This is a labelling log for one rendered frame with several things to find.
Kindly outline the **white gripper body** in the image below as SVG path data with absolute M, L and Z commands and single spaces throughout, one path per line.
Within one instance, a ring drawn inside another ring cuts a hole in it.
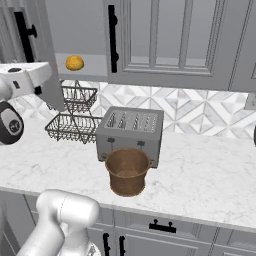
M 34 88 L 52 76 L 48 62 L 0 64 L 0 74 L 16 88 Z

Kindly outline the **golden round bread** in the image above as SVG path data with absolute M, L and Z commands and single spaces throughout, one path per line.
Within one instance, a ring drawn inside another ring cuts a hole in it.
M 71 71 L 78 71 L 84 67 L 84 61 L 80 56 L 72 55 L 66 59 L 66 68 Z

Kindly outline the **brown woven basket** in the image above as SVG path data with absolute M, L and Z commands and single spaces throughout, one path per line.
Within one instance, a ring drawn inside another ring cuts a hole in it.
M 121 148 L 111 152 L 105 160 L 110 188 L 123 197 L 139 195 L 145 188 L 145 176 L 150 159 L 139 149 Z

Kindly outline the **grey base cabinet door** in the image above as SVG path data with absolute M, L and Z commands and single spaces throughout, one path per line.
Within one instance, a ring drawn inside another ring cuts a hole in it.
M 105 256 L 103 246 L 103 234 L 108 233 L 108 244 L 111 248 L 109 252 L 110 256 L 116 256 L 115 235 L 112 226 L 95 224 L 92 227 L 88 227 L 87 230 L 89 239 L 98 247 L 101 252 L 101 256 Z
M 136 235 L 125 237 L 125 256 L 208 256 L 210 243 L 189 240 L 164 241 Z

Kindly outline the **grey four-slot toaster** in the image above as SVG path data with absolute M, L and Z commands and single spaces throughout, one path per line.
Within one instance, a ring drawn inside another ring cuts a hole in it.
M 96 129 L 98 160 L 119 148 L 136 148 L 147 154 L 151 168 L 157 168 L 163 121 L 162 110 L 111 106 Z

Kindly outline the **grey wall cabinet door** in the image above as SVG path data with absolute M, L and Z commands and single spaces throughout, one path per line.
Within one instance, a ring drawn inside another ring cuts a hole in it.
M 249 0 L 103 0 L 107 76 L 113 84 L 230 91 Z M 115 6 L 111 72 L 108 6 Z
M 256 92 L 256 0 L 249 0 L 229 90 Z
M 0 74 L 0 106 L 10 106 L 9 100 L 35 95 L 55 110 L 64 110 L 64 98 L 59 79 L 53 41 L 45 0 L 0 0 L 0 64 L 28 63 L 25 58 L 15 12 L 21 11 L 26 26 L 36 27 L 37 37 L 30 36 L 34 62 L 48 62 L 52 76 L 43 84 L 42 94 L 34 94 L 34 88 L 16 88 Z

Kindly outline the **grey wall cabinet body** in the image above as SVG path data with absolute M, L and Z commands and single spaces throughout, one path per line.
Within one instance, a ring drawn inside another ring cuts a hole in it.
M 46 0 L 46 8 L 60 77 L 106 82 L 103 0 Z M 81 70 L 66 68 L 71 55 L 83 59 Z

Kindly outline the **grey wall outlet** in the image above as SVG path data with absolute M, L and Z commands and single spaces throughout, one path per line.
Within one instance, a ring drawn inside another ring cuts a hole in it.
M 244 109 L 256 111 L 256 93 L 248 94 Z

